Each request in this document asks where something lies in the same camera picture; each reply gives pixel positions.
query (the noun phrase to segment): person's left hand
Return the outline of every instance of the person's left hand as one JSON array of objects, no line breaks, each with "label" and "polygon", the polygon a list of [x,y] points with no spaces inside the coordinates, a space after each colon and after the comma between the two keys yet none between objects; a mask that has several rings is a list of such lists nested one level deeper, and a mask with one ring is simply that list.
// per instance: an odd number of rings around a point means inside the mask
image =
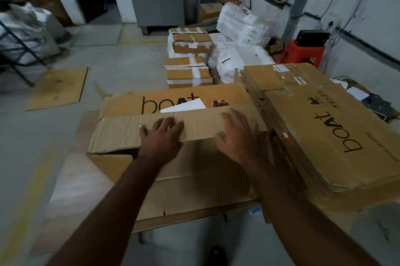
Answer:
[{"label": "person's left hand", "polygon": [[178,142],[183,127],[183,122],[175,124],[173,117],[159,119],[149,132],[145,126],[140,126],[141,143],[138,157],[160,167],[168,164],[178,155],[183,145]]}]

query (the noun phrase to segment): table top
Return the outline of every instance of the table top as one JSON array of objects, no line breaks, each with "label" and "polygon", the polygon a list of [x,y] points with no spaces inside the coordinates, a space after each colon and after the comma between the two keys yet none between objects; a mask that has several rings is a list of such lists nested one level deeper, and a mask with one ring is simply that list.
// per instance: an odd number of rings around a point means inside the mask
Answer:
[{"label": "table top", "polygon": [[[111,180],[86,156],[97,117],[98,111],[85,112],[82,116],[72,149],[57,178],[32,254],[56,252],[113,186]],[[235,203],[141,220],[135,223],[133,232],[204,218],[254,204]]]}]

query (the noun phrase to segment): forearm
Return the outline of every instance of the forearm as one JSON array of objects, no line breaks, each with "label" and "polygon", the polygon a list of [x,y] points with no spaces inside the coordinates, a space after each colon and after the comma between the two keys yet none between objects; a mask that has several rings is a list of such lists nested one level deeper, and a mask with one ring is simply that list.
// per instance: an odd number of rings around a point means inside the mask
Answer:
[{"label": "forearm", "polygon": [[251,180],[293,262],[306,265],[379,265],[357,243],[316,208],[273,165]]},{"label": "forearm", "polygon": [[119,265],[159,166],[136,159],[49,265]]}]

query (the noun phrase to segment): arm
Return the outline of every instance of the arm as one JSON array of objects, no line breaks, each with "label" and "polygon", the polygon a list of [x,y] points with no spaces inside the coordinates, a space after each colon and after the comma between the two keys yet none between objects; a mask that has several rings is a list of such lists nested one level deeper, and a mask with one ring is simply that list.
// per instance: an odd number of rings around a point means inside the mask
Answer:
[{"label": "arm", "polygon": [[257,129],[250,128],[246,117],[238,112],[223,115],[226,136],[216,136],[217,146],[249,175],[279,239],[297,266],[379,265],[307,200],[282,163],[276,158],[275,165],[267,160],[264,153],[273,151],[271,142],[260,145]]},{"label": "arm", "polygon": [[141,146],[114,187],[92,210],[48,266],[120,265],[139,209],[160,169],[178,154],[183,122],[159,119],[148,133],[140,127]]}]

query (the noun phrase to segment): small cardboard box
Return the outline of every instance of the small cardboard box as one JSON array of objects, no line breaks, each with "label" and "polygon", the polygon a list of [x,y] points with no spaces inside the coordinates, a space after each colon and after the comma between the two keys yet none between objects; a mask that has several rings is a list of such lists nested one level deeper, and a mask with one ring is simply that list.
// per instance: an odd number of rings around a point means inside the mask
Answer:
[{"label": "small cardboard box", "polygon": [[204,28],[173,28],[169,32],[175,53],[208,53],[213,45]]},{"label": "small cardboard box", "polygon": [[201,56],[167,59],[169,88],[207,86],[213,84],[208,67]]},{"label": "small cardboard box", "polygon": [[[196,98],[207,109],[159,113]],[[132,149],[140,145],[139,125],[150,128],[158,118],[174,116],[184,121],[180,141],[185,145],[158,174],[137,220],[251,201],[246,175],[217,149],[213,139],[224,130],[221,112],[230,107],[254,118],[265,130],[257,109],[238,83],[106,97],[88,157],[115,183],[132,162]]]},{"label": "small cardboard box", "polygon": [[271,40],[265,47],[265,50],[268,52],[269,55],[283,51],[284,49],[285,49],[285,42],[277,36],[271,37]]},{"label": "small cardboard box", "polygon": [[400,134],[340,84],[308,63],[242,75],[315,204],[359,210],[400,197]]},{"label": "small cardboard box", "polygon": [[198,5],[199,18],[198,22],[201,23],[206,19],[218,17],[223,8],[222,3],[209,3]]}]

